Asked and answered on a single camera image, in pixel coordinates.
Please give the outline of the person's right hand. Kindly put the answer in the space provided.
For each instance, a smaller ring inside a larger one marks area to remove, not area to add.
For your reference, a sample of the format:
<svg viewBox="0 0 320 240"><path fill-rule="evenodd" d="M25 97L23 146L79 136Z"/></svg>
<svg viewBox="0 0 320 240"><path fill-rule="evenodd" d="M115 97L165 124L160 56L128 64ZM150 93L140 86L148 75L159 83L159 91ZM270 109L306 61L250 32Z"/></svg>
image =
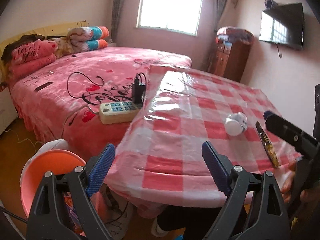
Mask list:
<svg viewBox="0 0 320 240"><path fill-rule="evenodd" d="M288 203L291 200L290 190L295 178L296 161L294 160L289 163L288 168L291 172L281 188L281 194L285 203ZM319 201L319 185L315 185L310 189L303 190L300 194L300 201L303 203Z"/></svg>

